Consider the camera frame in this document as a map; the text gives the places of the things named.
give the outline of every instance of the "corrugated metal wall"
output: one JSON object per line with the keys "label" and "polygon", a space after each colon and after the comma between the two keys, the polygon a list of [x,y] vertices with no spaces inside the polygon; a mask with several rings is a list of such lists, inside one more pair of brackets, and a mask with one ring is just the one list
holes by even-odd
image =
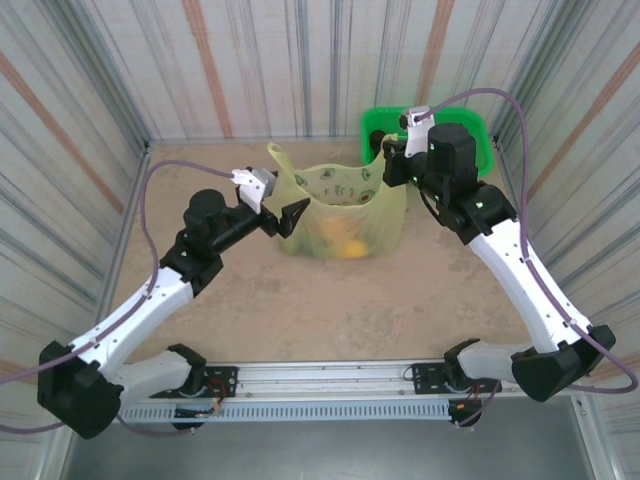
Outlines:
{"label": "corrugated metal wall", "polygon": [[359,135],[373,105],[512,89],[560,3],[72,0],[154,139]]}
{"label": "corrugated metal wall", "polygon": [[[640,3],[570,2],[520,97],[531,138],[531,234],[571,300],[640,370]],[[505,123],[512,180],[521,142]],[[611,365],[603,383],[626,383]],[[640,394],[599,396],[627,478],[640,478]]]}
{"label": "corrugated metal wall", "polygon": [[[141,145],[125,134],[44,2],[0,2],[0,376],[95,321]],[[35,378],[0,423],[40,425]],[[45,435],[0,433],[0,478],[28,478]]]}

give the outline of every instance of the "wire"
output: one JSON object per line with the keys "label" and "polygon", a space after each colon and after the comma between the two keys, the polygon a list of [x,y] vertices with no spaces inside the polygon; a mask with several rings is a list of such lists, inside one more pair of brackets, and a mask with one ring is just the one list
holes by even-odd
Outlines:
{"label": "wire", "polygon": [[120,416],[120,414],[116,415],[118,421],[124,426],[127,430],[137,433],[138,435],[144,435],[146,437],[179,437],[181,435],[186,435],[187,433],[192,433],[193,429],[190,430],[176,430],[169,432],[159,432],[156,430],[147,430],[146,428],[134,427],[132,424],[125,422],[124,418]]}
{"label": "wire", "polygon": [[35,433],[44,433],[49,432],[51,430],[55,430],[56,428],[62,427],[64,423],[56,422],[51,425],[43,425],[42,427],[33,427],[33,428],[20,428],[20,427],[10,427],[9,425],[0,425],[0,432],[5,433],[13,433],[15,435],[33,435]]}
{"label": "wire", "polygon": [[493,391],[491,392],[491,395],[489,395],[489,397],[482,403],[482,405],[480,405],[480,408],[478,410],[476,410],[475,412],[473,412],[473,414],[471,414],[467,418],[465,418],[463,421],[456,422],[456,426],[457,427],[462,427],[462,426],[466,425],[467,423],[469,423],[474,418],[476,418],[478,415],[480,415],[482,413],[482,411],[485,408],[487,408],[489,406],[489,404],[493,401],[493,397],[496,396],[496,393],[498,392],[499,388],[500,388],[500,382],[496,382],[496,386],[493,387]]}
{"label": "wire", "polygon": [[460,93],[451,97],[449,100],[442,102],[437,107],[432,108],[428,112],[422,115],[416,115],[415,121],[422,121],[436,112],[440,111],[444,107],[451,105],[463,98],[470,97],[472,95],[479,95],[491,93],[494,95],[499,95],[502,98],[506,99],[513,105],[518,114],[518,120],[520,122],[520,130],[522,132],[522,190],[520,192],[520,248],[522,250],[522,258],[527,259],[525,261],[529,272],[533,276],[534,280],[540,287],[540,290],[545,294],[545,296],[549,299],[554,308],[558,311],[562,319],[565,321],[571,329],[576,332],[583,340],[585,340],[589,345],[595,348],[599,353],[604,355],[607,359],[609,359],[614,365],[616,365],[622,372],[629,377],[631,383],[625,387],[617,387],[617,388],[605,388],[605,387],[595,387],[595,386],[581,386],[581,385],[569,385],[568,388],[573,390],[579,390],[582,392],[590,392],[590,393],[608,393],[608,394],[620,394],[620,393],[629,393],[638,388],[638,377],[636,374],[629,368],[617,355],[610,352],[598,342],[596,342],[593,338],[589,336],[589,334],[583,331],[579,326],[575,325],[571,315],[564,309],[564,307],[560,304],[558,299],[555,298],[553,293],[547,287],[547,284],[544,282],[538,270],[536,269],[533,262],[529,259],[529,240],[527,237],[527,230],[529,227],[529,207],[527,202],[527,183],[529,176],[529,131],[527,129],[527,121],[524,115],[524,111],[522,110],[522,106],[518,103],[518,100],[508,92],[504,90],[500,90],[499,88],[474,88],[472,90],[468,90],[466,92]]}
{"label": "wire", "polygon": [[[216,382],[219,385],[221,385],[220,391],[222,392],[222,398],[220,399],[220,401],[224,400],[225,398],[227,398],[229,395],[227,395],[227,387],[224,384],[224,382],[222,380],[220,380],[219,378],[211,378],[208,377],[207,378],[207,382]],[[214,391],[214,387],[213,385],[209,385],[209,388],[211,389],[211,391],[213,392],[213,394],[215,395],[215,391]]]}
{"label": "wire", "polygon": [[407,382],[413,382],[413,380],[414,380],[413,378],[407,378],[407,372],[408,372],[409,370],[411,370],[411,367],[412,367],[412,366],[413,366],[413,365],[409,365],[409,366],[407,367],[407,369],[404,371],[404,373],[402,374],[402,378],[403,378],[404,380],[406,380]]}
{"label": "wire", "polygon": [[[189,168],[194,168],[196,170],[201,170],[203,172],[211,173],[219,177],[233,178],[233,174],[231,173],[223,172],[215,168],[205,167],[204,165],[199,165],[197,163],[187,162],[185,160],[163,160],[161,162],[156,163],[154,166],[152,166],[147,171],[147,174],[144,177],[144,180],[142,182],[142,188],[140,189],[139,200],[138,200],[140,205],[140,226],[142,228],[142,233],[147,241],[147,244],[149,245],[149,249],[151,250],[152,267],[153,267],[151,278],[149,279],[149,286],[147,287],[146,292],[131,306],[129,310],[127,310],[124,314],[122,314],[122,316],[118,320],[113,322],[108,328],[104,329],[99,335],[97,335],[95,337],[95,341],[88,342],[87,344],[73,350],[72,352],[62,355],[61,357],[58,357],[49,362],[45,362],[41,365],[29,368],[27,370],[23,370],[13,375],[9,375],[7,377],[2,377],[0,378],[0,386],[10,382],[14,382],[16,380],[20,380],[25,377],[29,377],[31,375],[36,375],[46,370],[50,370],[51,368],[54,368],[60,364],[68,362],[69,360],[73,360],[74,358],[78,357],[79,355],[83,354],[84,352],[92,348],[97,343],[100,343],[102,339],[104,339],[107,335],[111,334],[114,330],[120,327],[124,322],[126,322],[129,318],[131,318],[133,314],[136,313],[140,309],[142,304],[147,300],[149,294],[151,294],[151,292],[155,288],[156,281],[158,279],[158,274],[160,271],[158,249],[147,227],[147,211],[146,211],[147,187],[149,185],[149,180],[151,179],[151,176],[158,169],[165,167],[167,165],[189,167]],[[18,428],[18,427],[11,427],[9,425],[0,424],[0,432],[15,433],[15,434],[21,434],[21,435],[31,435],[35,433],[42,433],[49,430],[54,430],[58,427],[61,427],[62,425],[63,425],[62,423],[58,422],[58,423],[52,423],[51,425],[45,425],[42,427]]]}

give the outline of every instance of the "green plastic tray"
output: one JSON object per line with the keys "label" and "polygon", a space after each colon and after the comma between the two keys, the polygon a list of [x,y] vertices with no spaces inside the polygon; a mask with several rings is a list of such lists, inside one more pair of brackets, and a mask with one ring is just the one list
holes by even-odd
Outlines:
{"label": "green plastic tray", "polygon": [[[369,165],[374,160],[373,149],[369,146],[369,135],[376,130],[385,133],[397,133],[402,140],[407,132],[400,128],[398,118],[406,107],[372,108],[362,116],[362,162]],[[476,165],[478,175],[486,175],[493,168],[493,150],[489,143],[487,126],[480,115],[466,108],[443,108],[436,113],[436,124],[460,123],[464,125],[476,140]]]}

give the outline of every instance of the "white robotic arm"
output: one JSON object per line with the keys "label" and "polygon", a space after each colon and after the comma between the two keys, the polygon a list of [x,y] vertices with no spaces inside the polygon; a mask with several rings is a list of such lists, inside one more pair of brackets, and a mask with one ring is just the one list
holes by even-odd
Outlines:
{"label": "white robotic arm", "polygon": [[545,401],[589,373],[602,355],[569,328],[527,262],[535,266],[575,326],[606,349],[614,345],[615,337],[605,325],[592,326],[571,304],[530,244],[529,257],[522,258],[515,210],[498,188],[478,181],[475,140],[462,125],[434,125],[432,116],[425,117],[427,112],[426,106],[405,111],[400,125],[407,130],[407,141],[382,145],[385,182],[391,187],[412,183],[420,190],[440,225],[456,233],[493,272],[531,337],[531,343],[523,345],[490,345],[478,339],[457,345],[445,354],[447,381],[460,387],[469,379],[505,380]]}
{"label": "white robotic arm", "polygon": [[273,191],[275,175],[266,169],[233,173],[232,181],[239,185],[236,207],[227,207],[216,190],[196,193],[184,213],[186,228],[145,284],[69,345],[52,342],[41,352],[41,364],[77,352],[70,361],[40,373],[38,402],[83,438],[104,430],[121,408],[160,391],[201,390],[206,360],[184,345],[173,345],[143,362],[124,362],[158,325],[213,280],[222,269],[220,255],[225,250],[258,228],[269,236],[288,237],[309,204],[304,199],[284,207],[278,220],[262,206]]}

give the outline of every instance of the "yellow plastic bag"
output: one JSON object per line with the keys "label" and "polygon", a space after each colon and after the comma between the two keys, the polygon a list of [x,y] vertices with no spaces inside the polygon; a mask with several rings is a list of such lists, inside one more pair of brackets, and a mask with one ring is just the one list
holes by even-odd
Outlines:
{"label": "yellow plastic bag", "polygon": [[407,192],[404,186],[389,188],[382,181],[382,152],[363,167],[324,164],[297,170],[279,145],[270,143],[267,149],[280,166],[269,202],[274,211],[311,198],[293,234],[282,240],[285,252],[359,258],[394,250],[407,209]]}

